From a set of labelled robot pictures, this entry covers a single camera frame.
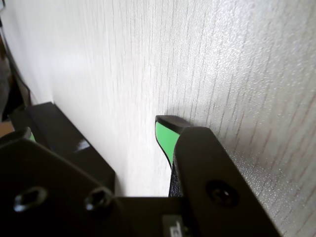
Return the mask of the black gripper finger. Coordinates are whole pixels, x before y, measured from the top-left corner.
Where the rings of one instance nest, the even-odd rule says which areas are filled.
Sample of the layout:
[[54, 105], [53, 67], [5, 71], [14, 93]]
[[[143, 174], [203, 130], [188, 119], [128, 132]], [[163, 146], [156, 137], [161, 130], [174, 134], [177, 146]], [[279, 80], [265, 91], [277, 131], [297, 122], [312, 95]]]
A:
[[29, 133], [0, 140], [1, 236], [129, 236], [112, 192]]
[[277, 237], [279, 232], [211, 129], [158, 115], [156, 140], [199, 237]]

